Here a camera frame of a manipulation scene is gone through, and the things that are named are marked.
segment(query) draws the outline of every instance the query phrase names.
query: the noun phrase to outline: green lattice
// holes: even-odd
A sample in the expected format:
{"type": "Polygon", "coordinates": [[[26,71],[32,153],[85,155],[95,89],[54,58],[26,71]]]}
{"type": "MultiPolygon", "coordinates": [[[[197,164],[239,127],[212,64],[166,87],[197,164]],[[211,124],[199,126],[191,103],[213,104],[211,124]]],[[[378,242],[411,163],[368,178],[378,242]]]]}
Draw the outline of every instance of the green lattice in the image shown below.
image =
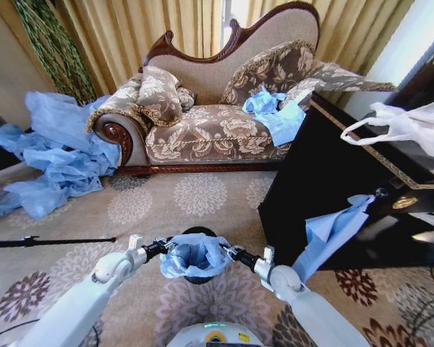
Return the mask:
{"type": "Polygon", "coordinates": [[[95,100],[79,51],[46,0],[14,0],[14,5],[34,52],[58,93],[73,96],[80,105],[95,100]]]}

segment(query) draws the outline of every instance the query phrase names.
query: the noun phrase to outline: carpet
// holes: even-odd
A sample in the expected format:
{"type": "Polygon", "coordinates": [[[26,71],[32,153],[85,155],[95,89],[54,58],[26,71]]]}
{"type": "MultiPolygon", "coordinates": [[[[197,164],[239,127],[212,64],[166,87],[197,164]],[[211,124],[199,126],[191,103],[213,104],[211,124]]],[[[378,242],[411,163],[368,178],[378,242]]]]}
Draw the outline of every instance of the carpet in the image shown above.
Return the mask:
{"type": "MultiPolygon", "coordinates": [[[[0,173],[0,188],[35,176],[17,166],[0,173]]],[[[265,237],[257,212],[274,172],[184,173],[149,178],[112,176],[105,189],[70,200],[43,220],[22,210],[0,217],[0,240],[39,235],[42,239],[115,236],[114,244],[77,244],[0,249],[0,331],[34,320],[98,258],[126,249],[130,234],[145,244],[155,237],[205,226],[262,254],[265,237]]],[[[168,280],[158,258],[143,265],[112,296],[95,325],[100,346],[165,346],[187,325],[226,321],[246,325],[267,346],[314,346],[290,308],[265,290],[258,277],[239,263],[210,282],[196,286],[168,280]]],[[[414,319],[434,299],[427,268],[319,271],[307,282],[342,313],[372,346],[405,347],[414,319]]],[[[425,315],[434,312],[434,303],[425,315]]],[[[30,328],[0,335],[7,346],[30,328]]],[[[92,330],[82,346],[95,346],[92,330]]],[[[434,346],[434,319],[423,325],[412,346],[434,346]]]]}

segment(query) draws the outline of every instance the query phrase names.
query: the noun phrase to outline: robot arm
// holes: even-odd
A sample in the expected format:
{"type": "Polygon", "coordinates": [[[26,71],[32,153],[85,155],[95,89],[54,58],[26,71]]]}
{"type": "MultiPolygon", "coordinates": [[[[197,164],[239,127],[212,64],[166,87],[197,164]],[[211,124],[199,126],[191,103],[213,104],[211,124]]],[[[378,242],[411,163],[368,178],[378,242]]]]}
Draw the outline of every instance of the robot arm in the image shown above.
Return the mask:
{"type": "Polygon", "coordinates": [[[150,246],[142,246],[141,241],[140,236],[132,235],[126,252],[109,253],[99,259],[92,273],[71,287],[29,333],[12,346],[78,346],[103,313],[114,290],[141,265],[157,254],[167,253],[174,245],[165,239],[155,239],[150,246]]]}
{"type": "Polygon", "coordinates": [[[318,347],[370,347],[366,339],[322,296],[310,291],[292,267],[273,264],[273,247],[266,247],[263,258],[241,246],[221,245],[233,261],[241,261],[258,274],[260,282],[277,298],[286,301],[299,324],[318,347]]]}
{"type": "MultiPolygon", "coordinates": [[[[175,246],[166,239],[155,239],[150,246],[141,246],[141,241],[141,237],[133,235],[126,252],[102,257],[91,274],[70,288],[22,340],[11,346],[78,346],[103,313],[114,290],[149,259],[175,246]]],[[[264,256],[259,257],[241,246],[221,246],[233,261],[243,262],[260,276],[263,286],[291,306],[300,325],[319,347],[369,346],[324,298],[303,285],[291,267],[274,266],[273,248],[266,247],[264,256]]]]}

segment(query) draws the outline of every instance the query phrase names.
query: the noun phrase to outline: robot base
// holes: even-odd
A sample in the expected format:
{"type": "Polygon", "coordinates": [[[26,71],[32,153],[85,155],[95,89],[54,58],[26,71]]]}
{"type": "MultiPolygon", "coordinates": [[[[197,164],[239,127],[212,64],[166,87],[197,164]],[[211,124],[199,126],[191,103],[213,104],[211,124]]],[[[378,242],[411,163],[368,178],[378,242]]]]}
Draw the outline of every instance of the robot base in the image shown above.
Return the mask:
{"type": "Polygon", "coordinates": [[[212,322],[184,327],[167,345],[167,347],[197,346],[263,347],[263,343],[244,325],[212,322]]]}

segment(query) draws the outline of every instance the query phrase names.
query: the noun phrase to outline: sofa backrest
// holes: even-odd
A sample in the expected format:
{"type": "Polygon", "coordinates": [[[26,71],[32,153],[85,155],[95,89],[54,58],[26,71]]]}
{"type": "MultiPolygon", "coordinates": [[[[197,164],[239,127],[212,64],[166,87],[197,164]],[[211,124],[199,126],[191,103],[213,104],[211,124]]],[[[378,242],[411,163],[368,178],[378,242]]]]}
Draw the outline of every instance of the sofa backrest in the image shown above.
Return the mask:
{"type": "Polygon", "coordinates": [[[304,40],[317,47],[320,36],[318,13],[312,5],[290,2],[276,7],[252,27],[243,29],[231,23],[229,42],[217,55],[193,58],[178,51],[168,31],[151,48],[145,65],[165,69],[197,93],[198,105],[216,104],[233,73],[243,63],[265,49],[291,40],[304,40]]]}

